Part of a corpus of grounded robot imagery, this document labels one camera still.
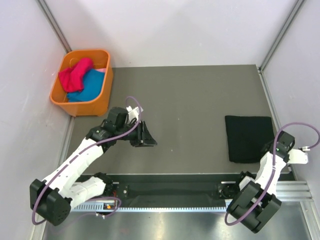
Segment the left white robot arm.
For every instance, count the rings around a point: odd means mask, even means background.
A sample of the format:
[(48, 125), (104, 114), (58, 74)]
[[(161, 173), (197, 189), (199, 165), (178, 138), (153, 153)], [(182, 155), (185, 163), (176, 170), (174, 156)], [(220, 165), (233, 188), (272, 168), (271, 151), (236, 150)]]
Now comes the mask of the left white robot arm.
[(117, 141), (128, 141), (134, 148), (157, 145), (146, 122), (142, 120), (143, 108), (113, 107), (100, 125), (89, 130), (78, 148), (51, 174), (35, 179), (29, 186), (31, 220), (39, 225), (36, 215), (54, 226), (60, 225), (77, 206), (96, 198), (113, 200), (112, 209), (121, 201), (107, 174), (98, 172), (88, 180), (78, 183), (78, 178)]

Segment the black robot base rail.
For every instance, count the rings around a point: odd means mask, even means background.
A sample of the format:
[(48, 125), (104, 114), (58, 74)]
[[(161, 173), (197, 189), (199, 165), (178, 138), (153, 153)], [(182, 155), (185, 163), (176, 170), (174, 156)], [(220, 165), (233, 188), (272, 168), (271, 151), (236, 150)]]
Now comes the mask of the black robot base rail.
[(124, 207), (208, 207), (223, 200), (234, 199), (240, 193), (263, 193), (263, 185), (249, 182), (241, 186), (248, 172), (191, 173), (191, 174), (103, 174), (102, 192), (91, 196), (94, 200), (117, 197)]

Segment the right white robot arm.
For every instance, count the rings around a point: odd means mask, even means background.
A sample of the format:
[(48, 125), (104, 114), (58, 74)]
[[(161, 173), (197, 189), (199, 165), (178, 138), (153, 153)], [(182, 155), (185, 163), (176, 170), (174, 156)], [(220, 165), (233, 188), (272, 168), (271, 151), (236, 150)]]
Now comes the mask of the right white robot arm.
[(256, 176), (248, 171), (241, 173), (239, 181), (233, 185), (235, 197), (226, 209), (226, 216), (235, 218), (234, 222), (228, 222), (225, 217), (228, 226), (241, 223), (256, 234), (280, 209), (282, 202), (277, 198), (276, 189), (282, 169), (290, 164), (309, 162), (309, 149), (295, 149), (294, 145), (295, 137), (280, 131), (267, 145)]

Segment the black t shirt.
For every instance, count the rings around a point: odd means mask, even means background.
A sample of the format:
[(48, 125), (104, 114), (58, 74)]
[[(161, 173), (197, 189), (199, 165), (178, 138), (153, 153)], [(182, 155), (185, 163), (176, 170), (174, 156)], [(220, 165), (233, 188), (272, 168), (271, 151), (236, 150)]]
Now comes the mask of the black t shirt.
[(226, 115), (224, 120), (229, 161), (236, 164), (258, 163), (264, 145), (274, 139), (272, 118)]

